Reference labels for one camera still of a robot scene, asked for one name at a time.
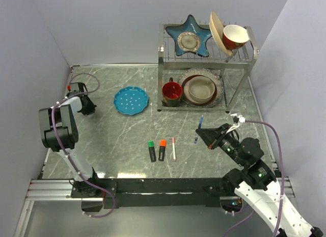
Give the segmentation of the blue pen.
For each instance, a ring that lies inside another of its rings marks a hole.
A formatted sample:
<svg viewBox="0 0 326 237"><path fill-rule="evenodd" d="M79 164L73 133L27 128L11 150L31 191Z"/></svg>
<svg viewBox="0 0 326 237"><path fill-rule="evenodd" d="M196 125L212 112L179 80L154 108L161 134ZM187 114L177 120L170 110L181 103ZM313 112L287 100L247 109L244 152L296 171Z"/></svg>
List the blue pen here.
<svg viewBox="0 0 326 237"><path fill-rule="evenodd" d="M199 120L199 124L198 124L198 128L197 128L197 129L200 129L200 128L201 128L201 126L202 126L202 122L203 122L203 117L204 117L204 115L201 115L200 120ZM198 141L198 137L199 137L199 135L198 135L197 132L196 132L196 135L195 135L195 138L194 138L194 144L197 143L197 141Z"/></svg>

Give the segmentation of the white pink-tipped marker pen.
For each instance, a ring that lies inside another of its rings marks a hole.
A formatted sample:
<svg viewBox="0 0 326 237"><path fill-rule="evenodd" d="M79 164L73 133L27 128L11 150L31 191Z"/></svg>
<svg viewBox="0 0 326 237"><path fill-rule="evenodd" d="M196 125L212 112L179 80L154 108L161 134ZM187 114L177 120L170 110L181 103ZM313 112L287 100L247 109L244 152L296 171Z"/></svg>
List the white pink-tipped marker pen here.
<svg viewBox="0 0 326 237"><path fill-rule="evenodd" d="M172 138L172 152L173 152L173 161L176 162L177 161L177 156L176 156L176 141L175 138Z"/></svg>

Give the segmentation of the orange highlighter cap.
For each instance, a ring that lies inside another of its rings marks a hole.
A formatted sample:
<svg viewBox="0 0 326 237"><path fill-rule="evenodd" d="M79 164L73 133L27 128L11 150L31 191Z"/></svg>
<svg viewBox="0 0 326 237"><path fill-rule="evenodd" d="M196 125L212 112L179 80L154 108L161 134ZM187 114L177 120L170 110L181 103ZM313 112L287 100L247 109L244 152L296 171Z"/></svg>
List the orange highlighter cap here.
<svg viewBox="0 0 326 237"><path fill-rule="evenodd" d="M166 140L162 139L162 140L160 141L160 147L166 147L166 145L167 145Z"/></svg>

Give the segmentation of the black orange-tipped highlighter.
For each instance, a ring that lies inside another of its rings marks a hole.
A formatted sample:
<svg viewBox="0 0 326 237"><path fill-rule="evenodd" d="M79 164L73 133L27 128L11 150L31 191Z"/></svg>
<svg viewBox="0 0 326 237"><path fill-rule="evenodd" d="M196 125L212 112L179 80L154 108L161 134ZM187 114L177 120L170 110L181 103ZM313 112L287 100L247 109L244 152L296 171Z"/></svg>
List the black orange-tipped highlighter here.
<svg viewBox="0 0 326 237"><path fill-rule="evenodd" d="M164 159L165 159L165 151L166 151L166 147L160 147L159 146L159 157L158 157L159 161L164 161Z"/></svg>

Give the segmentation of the black green-tipped highlighter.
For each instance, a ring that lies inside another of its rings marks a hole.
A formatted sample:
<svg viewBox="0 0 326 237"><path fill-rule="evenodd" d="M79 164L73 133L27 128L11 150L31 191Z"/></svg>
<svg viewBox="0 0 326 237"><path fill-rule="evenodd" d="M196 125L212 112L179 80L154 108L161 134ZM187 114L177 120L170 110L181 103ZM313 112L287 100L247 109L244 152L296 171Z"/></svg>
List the black green-tipped highlighter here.
<svg viewBox="0 0 326 237"><path fill-rule="evenodd" d="M148 149L149 149L149 156L150 156L151 162L156 162L155 148L151 147L151 148L148 148Z"/></svg>

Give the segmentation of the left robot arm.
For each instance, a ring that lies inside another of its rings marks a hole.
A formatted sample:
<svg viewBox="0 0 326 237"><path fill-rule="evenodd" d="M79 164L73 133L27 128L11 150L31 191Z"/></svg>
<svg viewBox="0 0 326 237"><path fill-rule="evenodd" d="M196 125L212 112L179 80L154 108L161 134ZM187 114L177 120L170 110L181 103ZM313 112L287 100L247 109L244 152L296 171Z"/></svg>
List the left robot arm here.
<svg viewBox="0 0 326 237"><path fill-rule="evenodd" d="M94 180L96 173L77 146L79 134L74 115L76 113L91 115L95 108L96 105L88 96L86 85L74 82L68 85L68 94L57 108L44 108L38 112L44 147L64 159L73 172L74 180L87 180L83 185L83 191L89 197L95 197L100 193L101 184Z"/></svg>

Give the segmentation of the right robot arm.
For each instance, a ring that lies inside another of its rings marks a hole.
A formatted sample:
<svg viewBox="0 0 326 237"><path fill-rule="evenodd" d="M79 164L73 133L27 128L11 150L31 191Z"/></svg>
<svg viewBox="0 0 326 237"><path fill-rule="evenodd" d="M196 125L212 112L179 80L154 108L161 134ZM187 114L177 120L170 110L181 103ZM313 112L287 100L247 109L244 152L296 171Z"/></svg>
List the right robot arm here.
<svg viewBox="0 0 326 237"><path fill-rule="evenodd" d="M264 152L258 139L240 140L228 123L218 128L198 128L196 133L208 149L220 148L242 167L223 176L223 190L244 200L273 236L323 236L322 230L309 224L284 194L284 180L278 181L261 159Z"/></svg>

